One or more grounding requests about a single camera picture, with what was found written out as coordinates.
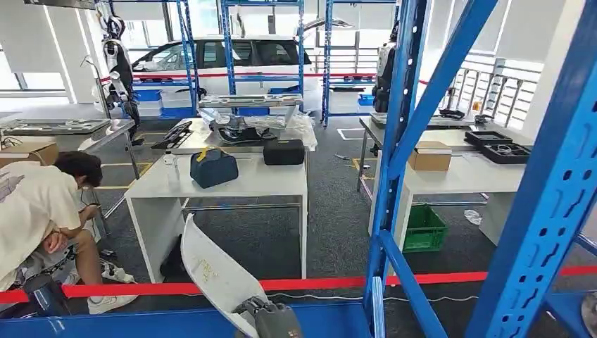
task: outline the black tray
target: black tray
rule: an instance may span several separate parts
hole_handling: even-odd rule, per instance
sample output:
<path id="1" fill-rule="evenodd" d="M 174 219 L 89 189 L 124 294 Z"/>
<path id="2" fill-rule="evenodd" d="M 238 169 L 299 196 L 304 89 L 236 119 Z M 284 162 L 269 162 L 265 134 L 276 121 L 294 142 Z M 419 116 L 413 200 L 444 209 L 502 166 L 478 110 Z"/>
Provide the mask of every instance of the black tray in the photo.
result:
<path id="1" fill-rule="evenodd" d="M 465 141 L 475 146 L 485 146 L 487 144 L 512 144 L 512 139 L 493 130 L 483 130 L 479 132 L 466 132 Z"/>
<path id="2" fill-rule="evenodd" d="M 487 144 L 481 147 L 481 154 L 497 164 L 524 164 L 528 161 L 531 151 L 516 143 Z"/>

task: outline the white sneaker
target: white sneaker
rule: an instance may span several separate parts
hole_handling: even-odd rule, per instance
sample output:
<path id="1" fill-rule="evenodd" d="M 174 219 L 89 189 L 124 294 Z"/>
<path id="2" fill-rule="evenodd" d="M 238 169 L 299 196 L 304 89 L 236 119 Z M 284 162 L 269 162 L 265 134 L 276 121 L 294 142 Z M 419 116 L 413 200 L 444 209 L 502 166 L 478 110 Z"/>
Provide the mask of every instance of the white sneaker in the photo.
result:
<path id="1" fill-rule="evenodd" d="M 134 301 L 138 296 L 138 294 L 132 296 L 104 296 L 99 303 L 94 303 L 91 299 L 87 299 L 89 314 L 97 315 L 125 306 Z"/>
<path id="2" fill-rule="evenodd" d="M 64 282 L 62 284 L 64 285 L 75 285 L 79 282 L 79 280 L 81 279 L 81 277 L 79 276 L 79 273 L 77 272 L 76 268 L 73 268 L 68 275 L 66 275 L 66 278 L 64 279 Z"/>

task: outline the blue storage bin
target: blue storage bin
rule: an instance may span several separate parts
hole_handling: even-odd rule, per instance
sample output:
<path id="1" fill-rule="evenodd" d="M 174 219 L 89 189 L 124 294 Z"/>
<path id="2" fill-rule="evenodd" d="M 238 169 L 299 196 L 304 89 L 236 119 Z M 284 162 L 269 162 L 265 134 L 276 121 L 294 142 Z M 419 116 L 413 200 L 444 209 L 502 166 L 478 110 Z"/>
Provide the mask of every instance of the blue storage bin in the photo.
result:
<path id="1" fill-rule="evenodd" d="M 299 94 L 299 86 L 296 89 L 288 90 L 288 88 L 270 88 L 268 94 Z"/>
<path id="2" fill-rule="evenodd" d="M 160 101 L 162 99 L 161 89 L 142 89 L 135 90 L 134 92 L 139 102 Z"/>
<path id="3" fill-rule="evenodd" d="M 268 107 L 244 107 L 239 108 L 240 116 L 266 116 L 270 114 Z"/>
<path id="4" fill-rule="evenodd" d="M 359 94 L 357 102 L 359 106 L 373 106 L 373 95 Z"/>
<path id="5" fill-rule="evenodd" d="M 176 107 L 176 108 L 162 108 L 162 115 L 160 118 L 176 119 L 176 118 L 195 118 L 192 107 Z"/>

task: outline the man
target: man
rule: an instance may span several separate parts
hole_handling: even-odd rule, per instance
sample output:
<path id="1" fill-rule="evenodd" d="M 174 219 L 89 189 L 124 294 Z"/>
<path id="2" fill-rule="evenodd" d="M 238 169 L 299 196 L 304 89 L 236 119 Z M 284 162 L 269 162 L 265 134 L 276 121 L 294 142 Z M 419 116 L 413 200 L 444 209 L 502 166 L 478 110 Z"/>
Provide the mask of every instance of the man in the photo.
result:
<path id="1" fill-rule="evenodd" d="M 31 277 L 27 269 L 48 265 L 48 257 L 64 257 L 71 244 L 81 280 L 102 284 L 95 241 L 83 229 L 98 208 L 78 211 L 75 200 L 77 190 L 98 187 L 101 179 L 99 158 L 80 151 L 60 153 L 54 165 L 23 161 L 0 169 L 0 291 L 23 283 Z M 104 313 L 135 298 L 93 296 L 87 299 L 89 313 Z"/>

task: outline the white cloth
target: white cloth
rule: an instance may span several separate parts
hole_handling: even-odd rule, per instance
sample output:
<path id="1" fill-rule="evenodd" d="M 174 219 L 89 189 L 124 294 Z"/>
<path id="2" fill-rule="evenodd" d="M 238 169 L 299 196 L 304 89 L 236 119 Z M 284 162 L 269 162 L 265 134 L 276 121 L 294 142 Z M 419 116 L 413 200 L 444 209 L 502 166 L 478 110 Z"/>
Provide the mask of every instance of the white cloth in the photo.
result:
<path id="1" fill-rule="evenodd" d="M 0 169 L 0 291 L 54 229 L 81 225 L 75 178 L 57 167 L 15 162 Z"/>

